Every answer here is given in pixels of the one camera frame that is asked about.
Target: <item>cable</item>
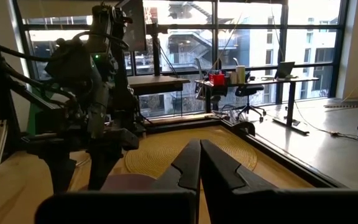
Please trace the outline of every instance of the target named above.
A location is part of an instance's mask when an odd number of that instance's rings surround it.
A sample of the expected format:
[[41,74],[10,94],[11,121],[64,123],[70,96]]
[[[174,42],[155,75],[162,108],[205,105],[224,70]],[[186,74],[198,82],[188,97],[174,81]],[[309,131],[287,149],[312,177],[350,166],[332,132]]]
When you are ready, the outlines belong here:
[[221,112],[223,112],[223,109],[224,109],[225,107],[227,107],[227,106],[229,106],[229,107],[231,107],[231,108],[236,108],[236,107],[233,106],[233,105],[224,105],[224,106],[221,108]]
[[[280,39],[278,38],[278,34],[277,34],[277,27],[276,27],[276,24],[275,24],[275,19],[274,19],[274,14],[273,14],[273,7],[271,6],[272,4],[272,0],[270,0],[270,9],[271,9],[271,12],[272,12],[272,18],[273,18],[273,24],[274,24],[274,28],[275,28],[275,33],[276,33],[276,37],[277,37],[277,41],[278,41],[278,44],[280,45]],[[280,51],[281,51],[281,54],[282,54],[282,58],[284,58],[284,55],[283,55],[283,52],[282,52],[282,49],[279,48]],[[343,103],[344,101],[346,101],[352,94],[353,92],[357,89],[358,87],[358,84],[354,87],[354,89],[350,92],[350,94],[344,98],[341,103]],[[315,128],[316,130],[318,131],[321,131],[321,132],[324,132],[324,133],[327,133],[327,134],[330,134],[331,137],[341,137],[341,138],[348,138],[348,139],[353,139],[355,141],[358,141],[358,136],[356,135],[353,135],[353,134],[343,134],[343,133],[339,133],[339,132],[334,132],[334,131],[327,131],[327,130],[324,130],[324,129],[321,129],[321,128],[317,128],[316,126],[312,125],[310,122],[308,122],[302,115],[299,107],[298,107],[298,103],[296,102],[296,100],[294,100],[294,103],[295,103],[295,106],[299,112],[299,115],[301,116],[301,118],[303,119],[303,121],[311,126],[312,128]]]
[[270,10],[272,12],[272,19],[273,19],[274,31],[276,33],[276,38],[277,38],[277,42],[278,42],[278,49],[280,50],[281,58],[284,58],[283,49],[281,49],[281,47],[280,47],[280,38],[278,37],[276,22],[275,22],[275,19],[274,19],[272,0],[270,0]]
[[55,89],[55,88],[52,88],[52,87],[48,87],[48,86],[45,86],[44,84],[38,82],[38,81],[35,81],[35,80],[32,80],[31,78],[27,78],[26,76],[20,74],[19,72],[15,71],[8,63],[6,62],[2,62],[0,61],[0,67],[7,73],[9,73],[11,76],[13,76],[14,78],[22,81],[22,82],[25,82],[25,83],[28,83],[34,87],[38,87],[38,88],[41,88],[41,89],[45,89],[46,91],[51,91],[53,93],[58,93],[58,94],[61,94],[63,96],[66,96],[68,97],[69,99],[71,100],[75,100],[75,97],[71,94],[69,94],[68,92],[66,91],[63,91],[63,90],[58,90],[58,89]]
[[15,50],[9,49],[9,48],[1,46],[1,45],[0,45],[0,51],[4,52],[4,53],[7,53],[9,55],[24,58],[24,59],[27,59],[27,60],[34,60],[34,61],[38,61],[38,62],[53,62],[53,61],[56,61],[56,60],[60,60],[63,57],[66,57],[69,53],[71,53],[71,51],[68,51],[67,53],[62,54],[62,55],[60,55],[58,57],[43,58],[43,57],[36,57],[36,56],[32,56],[32,55],[26,55],[26,54],[17,52]]
[[117,37],[114,37],[110,34],[106,34],[106,33],[100,33],[100,32],[93,32],[93,31],[84,31],[84,32],[80,32],[79,34],[75,35],[72,40],[79,40],[81,36],[83,35],[98,35],[104,38],[107,38],[111,41],[112,44],[118,46],[119,48],[121,48],[122,50],[128,50],[129,45],[127,43],[125,43],[125,41],[118,39]]
[[347,97],[345,97],[340,103],[345,102],[349,97],[351,97],[351,95],[353,94],[353,92],[358,88],[358,83],[357,85],[353,88],[353,90],[349,93],[349,95]]
[[[162,57],[164,58],[164,61],[166,61],[168,63],[168,65],[170,66],[172,72],[175,74],[175,76],[177,78],[179,78],[179,75],[177,74],[175,68],[173,67],[172,63],[169,61],[167,55],[164,52],[164,49],[161,47],[160,43],[158,42],[154,42],[154,44],[158,45],[160,48],[160,51],[162,53]],[[180,102],[181,102],[181,108],[180,108],[180,116],[183,116],[183,100],[182,100],[182,93],[180,92]],[[177,109],[177,104],[175,102],[175,105],[173,106],[173,116],[175,116],[175,111]]]

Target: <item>desk leg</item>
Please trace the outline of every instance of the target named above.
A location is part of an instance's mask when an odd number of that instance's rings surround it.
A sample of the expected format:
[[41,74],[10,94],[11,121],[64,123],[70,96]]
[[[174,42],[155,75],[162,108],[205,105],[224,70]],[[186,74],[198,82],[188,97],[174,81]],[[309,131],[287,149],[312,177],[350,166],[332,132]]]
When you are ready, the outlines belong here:
[[290,83],[290,93],[288,94],[288,111],[287,111],[287,126],[292,126],[292,116],[293,116],[293,105],[295,102],[295,90],[296,90],[296,83]]
[[208,87],[205,87],[205,112],[211,112],[211,90]]
[[294,121],[293,121],[293,107],[295,104],[295,90],[296,90],[296,83],[291,82],[290,83],[290,92],[289,92],[289,96],[288,96],[287,117],[284,119],[274,118],[273,121],[277,122],[278,124],[285,125],[286,127],[291,128],[292,130],[294,130],[296,132],[307,135],[307,134],[309,134],[309,131],[307,131],[306,128],[302,127],[304,124],[301,122],[298,122],[298,121],[296,121],[294,124]]

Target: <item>standing desk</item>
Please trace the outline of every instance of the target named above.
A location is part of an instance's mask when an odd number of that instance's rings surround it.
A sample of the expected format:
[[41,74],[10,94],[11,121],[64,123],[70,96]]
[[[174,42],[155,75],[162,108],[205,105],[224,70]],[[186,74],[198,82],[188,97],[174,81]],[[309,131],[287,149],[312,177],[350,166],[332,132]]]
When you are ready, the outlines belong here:
[[[279,80],[262,80],[255,79],[254,81],[249,81],[247,83],[236,83],[236,84],[227,84],[227,87],[239,87],[239,86],[251,86],[251,85],[272,85],[279,83],[289,83],[290,84],[290,92],[288,96],[288,111],[287,118],[280,119],[274,118],[273,120],[279,124],[285,125],[286,127],[291,128],[294,131],[298,131],[301,134],[307,135],[309,131],[301,129],[298,126],[293,125],[293,106],[295,102],[295,88],[297,82],[308,82],[308,81],[317,81],[319,78],[310,78],[310,77],[300,77],[300,78],[291,78],[291,79],[279,79]],[[214,86],[209,81],[204,80],[196,80],[196,83],[204,86],[206,88],[205,102],[206,102],[206,112],[211,112],[211,92]]]

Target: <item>power cord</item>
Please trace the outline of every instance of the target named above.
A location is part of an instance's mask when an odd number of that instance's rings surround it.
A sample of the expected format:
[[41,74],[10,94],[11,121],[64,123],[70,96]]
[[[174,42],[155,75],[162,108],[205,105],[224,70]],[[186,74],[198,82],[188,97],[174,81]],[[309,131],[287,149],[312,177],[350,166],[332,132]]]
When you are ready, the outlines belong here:
[[[273,17],[273,24],[274,24],[274,28],[275,28],[275,33],[276,33],[276,37],[277,37],[277,42],[280,44],[280,39],[278,38],[278,34],[277,34],[277,27],[276,27],[276,23],[275,23],[275,19],[274,19],[274,14],[273,14],[273,7],[272,7],[272,0],[270,0],[270,8],[271,8],[271,12],[272,12],[272,17]],[[350,94],[342,100],[342,102],[346,101],[352,94],[353,92],[356,90],[356,88],[358,87],[358,84],[355,86],[355,88],[350,92]],[[343,133],[340,133],[340,132],[337,132],[337,131],[327,131],[327,130],[324,130],[324,129],[321,129],[321,128],[317,128],[316,126],[312,125],[310,122],[308,122],[304,117],[303,115],[301,114],[301,111],[298,107],[298,103],[296,102],[296,100],[294,100],[294,103],[295,103],[295,106],[296,106],[296,109],[298,110],[299,112],[299,115],[301,116],[301,118],[303,119],[303,121],[308,125],[308,126],[311,126],[312,128],[315,128],[316,130],[318,131],[321,131],[321,132],[324,132],[324,133],[327,133],[329,134],[331,137],[334,137],[334,138],[348,138],[348,139],[353,139],[355,141],[358,141],[358,136],[356,135],[353,135],[353,134],[343,134]]]

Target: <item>monitor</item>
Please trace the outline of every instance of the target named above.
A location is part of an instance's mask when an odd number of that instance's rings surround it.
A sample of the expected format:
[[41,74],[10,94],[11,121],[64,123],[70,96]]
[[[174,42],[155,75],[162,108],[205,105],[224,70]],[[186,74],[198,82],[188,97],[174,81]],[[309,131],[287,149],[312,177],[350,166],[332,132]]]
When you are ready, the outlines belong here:
[[127,25],[123,41],[129,45],[128,51],[145,51],[146,47],[146,24],[144,19],[143,1],[124,0],[115,7],[120,7],[127,17],[134,22]]
[[294,65],[295,62],[280,62],[274,78],[286,78],[287,75],[291,75]]

